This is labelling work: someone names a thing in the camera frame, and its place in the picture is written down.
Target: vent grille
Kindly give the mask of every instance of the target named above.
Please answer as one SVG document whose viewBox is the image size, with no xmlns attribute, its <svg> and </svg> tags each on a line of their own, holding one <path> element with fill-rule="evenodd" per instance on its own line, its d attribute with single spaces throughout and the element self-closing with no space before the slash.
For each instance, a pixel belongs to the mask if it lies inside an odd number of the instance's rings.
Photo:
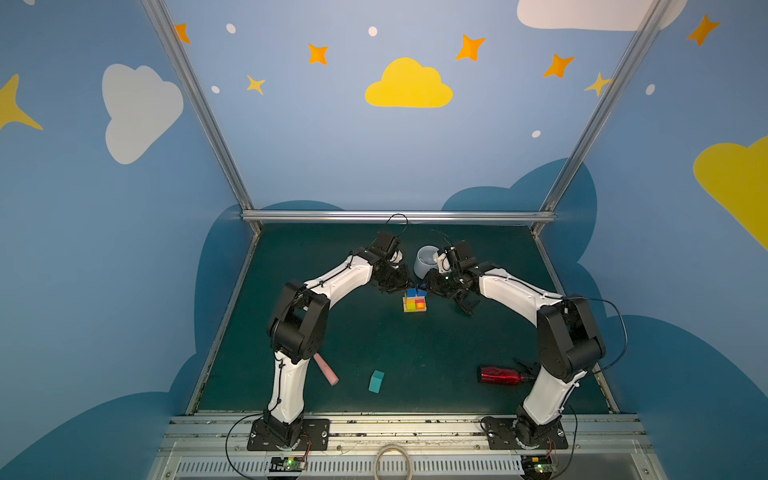
<svg viewBox="0 0 768 480">
<path fill-rule="evenodd" d="M 466 455 L 414 455 L 413 474 L 415 477 L 459 477 L 464 475 L 522 475 L 520 457 L 517 455 L 483 455 L 481 458 L 467 458 Z M 332 478 L 339 475 L 350 478 L 372 478 L 372 466 L 375 458 L 358 456 L 354 458 L 333 458 L 310 456 L 306 471 L 301 474 L 309 478 Z M 237 460 L 233 463 L 242 473 L 255 478 L 265 478 L 268 473 L 268 461 Z M 382 476 L 406 474 L 406 461 L 403 457 L 393 456 L 379 461 L 379 472 Z M 186 457 L 183 458 L 176 471 L 175 478 L 242 478 L 227 460 L 221 457 Z"/>
</svg>

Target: yellow cloud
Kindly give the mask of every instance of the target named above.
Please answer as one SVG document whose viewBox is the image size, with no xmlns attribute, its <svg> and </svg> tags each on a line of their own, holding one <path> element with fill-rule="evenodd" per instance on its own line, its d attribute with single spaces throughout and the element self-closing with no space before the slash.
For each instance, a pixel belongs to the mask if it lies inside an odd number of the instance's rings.
<svg viewBox="0 0 768 480">
<path fill-rule="evenodd" d="M 694 163 L 694 175 L 768 249 L 768 137 L 751 147 L 717 144 L 707 148 Z"/>
<path fill-rule="evenodd" d="M 432 67 L 422 67 L 412 58 L 398 58 L 384 70 L 382 80 L 366 90 L 366 101 L 376 107 L 443 107 L 453 90 L 440 80 Z"/>
</svg>

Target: blue block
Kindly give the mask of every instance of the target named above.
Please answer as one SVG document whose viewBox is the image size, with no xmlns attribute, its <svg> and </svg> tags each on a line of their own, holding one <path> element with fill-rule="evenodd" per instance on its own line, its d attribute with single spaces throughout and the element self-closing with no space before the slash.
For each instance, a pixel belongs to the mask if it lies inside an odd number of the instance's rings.
<svg viewBox="0 0 768 480">
<path fill-rule="evenodd" d="M 413 297 L 413 296 L 427 296 L 427 292 L 418 288 L 411 288 L 406 290 L 406 296 L 407 297 Z"/>
<path fill-rule="evenodd" d="M 370 392 L 379 393 L 379 390 L 382 388 L 382 380 L 384 380 L 384 372 L 374 370 L 373 375 L 371 375 L 371 383 L 368 385 L 368 390 Z"/>
</svg>

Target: white cup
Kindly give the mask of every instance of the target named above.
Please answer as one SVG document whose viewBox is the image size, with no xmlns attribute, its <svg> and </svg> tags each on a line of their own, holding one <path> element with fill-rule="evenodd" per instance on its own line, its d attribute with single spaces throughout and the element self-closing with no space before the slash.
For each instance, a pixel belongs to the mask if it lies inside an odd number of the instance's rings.
<svg viewBox="0 0 768 480">
<path fill-rule="evenodd" d="M 432 245 L 425 245 L 419 248 L 419 251 L 416 253 L 416 263 L 413 265 L 413 273 L 418 278 L 423 279 L 427 272 L 437 268 L 434 258 L 437 250 L 438 247 L 433 247 Z"/>
</svg>

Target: green block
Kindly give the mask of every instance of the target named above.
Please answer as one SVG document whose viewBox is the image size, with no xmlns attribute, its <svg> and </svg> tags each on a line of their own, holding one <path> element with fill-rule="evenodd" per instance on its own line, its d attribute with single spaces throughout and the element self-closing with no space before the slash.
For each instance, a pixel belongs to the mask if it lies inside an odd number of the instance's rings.
<svg viewBox="0 0 768 480">
<path fill-rule="evenodd" d="M 371 383 L 368 385 L 368 390 L 374 393 L 379 393 L 379 390 L 382 388 L 382 380 L 384 380 L 384 372 L 374 370 L 373 375 L 371 375 Z"/>
</svg>

